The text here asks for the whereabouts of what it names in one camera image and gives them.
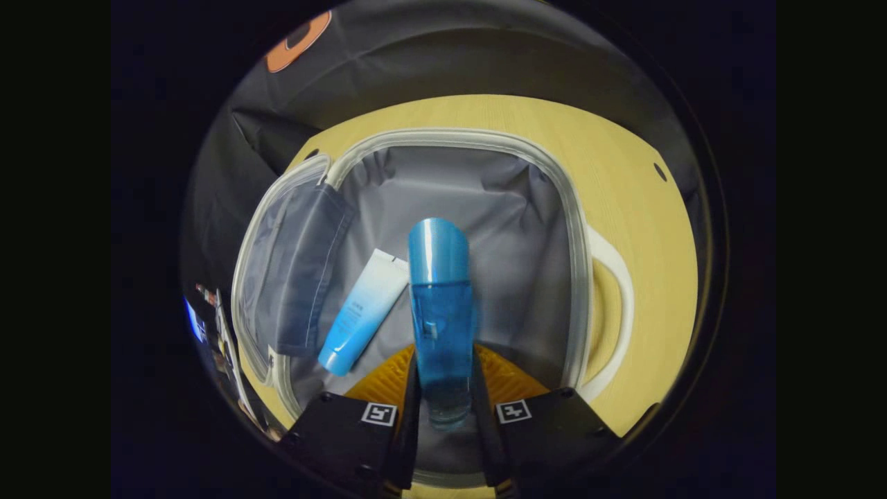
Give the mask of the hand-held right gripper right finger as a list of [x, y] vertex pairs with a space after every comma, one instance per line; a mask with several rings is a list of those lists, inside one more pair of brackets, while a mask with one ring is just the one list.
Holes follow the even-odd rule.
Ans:
[[497, 496], [558, 496], [607, 473], [621, 439], [576, 389], [548, 389], [479, 344], [473, 369], [484, 477]]

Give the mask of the black backdrop cloth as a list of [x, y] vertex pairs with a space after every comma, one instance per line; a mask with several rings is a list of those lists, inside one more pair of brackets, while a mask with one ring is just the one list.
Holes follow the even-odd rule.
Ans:
[[282, 69], [259, 60], [218, 110], [184, 199], [180, 275], [228, 286], [258, 202], [322, 130], [390, 105], [502, 94], [571, 105], [653, 146], [681, 193], [704, 268], [696, 152], [637, 61], [539, 0], [349, 0]]

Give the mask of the white and blue tube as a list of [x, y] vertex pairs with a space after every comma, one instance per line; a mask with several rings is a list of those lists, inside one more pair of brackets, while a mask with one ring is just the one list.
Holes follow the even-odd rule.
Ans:
[[335, 376], [351, 371], [406, 289], [409, 277], [408, 262], [374, 250], [321, 348], [319, 364], [325, 370]]

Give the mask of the teal blue-capped bottle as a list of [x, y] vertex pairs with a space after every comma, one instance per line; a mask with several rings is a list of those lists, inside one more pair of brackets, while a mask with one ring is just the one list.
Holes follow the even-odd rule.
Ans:
[[425, 218], [409, 232], [414, 341], [422, 398], [435, 430], [462, 426], [471, 408], [475, 300], [468, 238], [453, 222]]

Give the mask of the white suitcase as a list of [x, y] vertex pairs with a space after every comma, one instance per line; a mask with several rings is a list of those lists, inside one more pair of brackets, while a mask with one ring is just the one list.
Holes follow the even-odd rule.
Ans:
[[[417, 365], [410, 278], [346, 376], [325, 370], [319, 353], [374, 250], [408, 262], [409, 232], [425, 218], [447, 219], [468, 238], [474, 347], [548, 389], [576, 389], [589, 405], [611, 383], [633, 332], [633, 281], [587, 223], [558, 161], [498, 132], [386, 132], [282, 175], [240, 246], [232, 331], [282, 401], [288, 431], [321, 392], [345, 395], [409, 345]], [[472, 386], [468, 418], [449, 432], [431, 426], [421, 394], [412, 486], [488, 486]]]

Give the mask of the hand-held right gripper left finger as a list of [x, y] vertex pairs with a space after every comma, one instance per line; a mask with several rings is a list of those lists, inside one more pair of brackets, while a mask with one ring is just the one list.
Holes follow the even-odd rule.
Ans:
[[401, 496], [412, 486], [420, 405], [409, 345], [345, 395], [314, 397], [280, 440], [280, 451], [339, 496]]

